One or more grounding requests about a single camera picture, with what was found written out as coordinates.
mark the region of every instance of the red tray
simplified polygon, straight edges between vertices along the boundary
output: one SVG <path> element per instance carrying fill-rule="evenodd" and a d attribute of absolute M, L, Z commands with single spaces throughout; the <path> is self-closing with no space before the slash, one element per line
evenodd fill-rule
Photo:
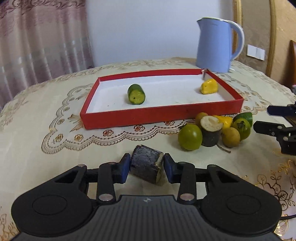
<path fill-rule="evenodd" d="M 99 77 L 80 112 L 87 130 L 191 119 L 199 112 L 209 115 L 239 113 L 244 99 L 210 71 L 218 92 L 202 95 L 201 69 L 164 69 Z M 128 102 L 127 89 L 138 83 L 146 94 L 142 105 Z"/>

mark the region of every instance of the pink curtain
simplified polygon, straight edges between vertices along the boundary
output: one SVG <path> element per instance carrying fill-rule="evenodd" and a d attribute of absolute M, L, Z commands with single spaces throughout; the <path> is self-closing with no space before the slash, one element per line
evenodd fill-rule
<path fill-rule="evenodd" d="M 85 0 L 4 0 L 0 110 L 30 85 L 91 68 L 87 29 Z"/>

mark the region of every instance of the tablecloth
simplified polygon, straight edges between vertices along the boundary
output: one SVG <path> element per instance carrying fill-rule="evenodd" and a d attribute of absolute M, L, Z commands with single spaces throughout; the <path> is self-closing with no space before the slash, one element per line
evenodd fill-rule
<path fill-rule="evenodd" d="M 110 64 L 29 87 L 9 102 L 0 114 L 0 240 L 17 234 L 10 209 L 22 193 L 76 166 L 97 168 L 108 161 L 119 161 L 136 145 L 170 153 L 175 161 L 187 161 L 198 168 L 217 164 L 272 193 L 282 204 L 283 214 L 296 213 L 296 159 L 282 155 L 275 138 L 252 131 L 239 147 L 226 153 L 218 147 L 183 151 L 177 141 L 179 126 L 194 120 L 168 121 L 148 125 L 87 131 L 79 112 L 99 76 L 153 69 L 197 68 L 194 59 L 171 58 Z M 233 61 L 229 73 L 217 74 L 244 97 L 242 112 L 251 111 L 254 121 L 269 121 L 289 126 L 281 117 L 269 116 L 268 105 L 287 105 L 296 96 L 263 73 Z M 164 195 L 178 192 L 179 184 L 163 181 L 153 185 L 128 176 L 124 185 L 115 184 L 121 194 Z M 96 185 L 88 195 L 95 198 Z M 197 197 L 206 195 L 197 183 Z M 276 233 L 294 240 L 296 220 L 282 221 Z"/>

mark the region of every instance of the blue electric kettle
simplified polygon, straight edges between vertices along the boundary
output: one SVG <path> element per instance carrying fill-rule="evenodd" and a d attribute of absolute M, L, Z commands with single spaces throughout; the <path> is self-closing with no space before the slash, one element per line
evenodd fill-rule
<path fill-rule="evenodd" d="M 242 27 L 230 20 L 202 18 L 197 21 L 200 27 L 200 41 L 197 50 L 196 66 L 216 73 L 227 73 L 231 60 L 236 59 L 244 47 Z M 232 31 L 238 33 L 238 46 L 232 54 Z"/>

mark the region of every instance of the kettle handle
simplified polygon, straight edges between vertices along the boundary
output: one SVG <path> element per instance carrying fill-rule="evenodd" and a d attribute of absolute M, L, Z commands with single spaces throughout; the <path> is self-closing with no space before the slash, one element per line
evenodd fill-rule
<path fill-rule="evenodd" d="M 237 32 L 237 35 L 238 35 L 238 42 L 239 43 L 238 43 L 238 46 L 237 46 L 234 54 L 231 57 L 231 60 L 233 60 L 233 59 L 236 59 L 240 55 L 240 53 L 242 52 L 242 50 L 244 48 L 244 31 L 239 24 L 237 24 L 233 21 L 230 21 L 230 20 L 226 20 L 226 21 L 230 24 L 231 28 Z"/>

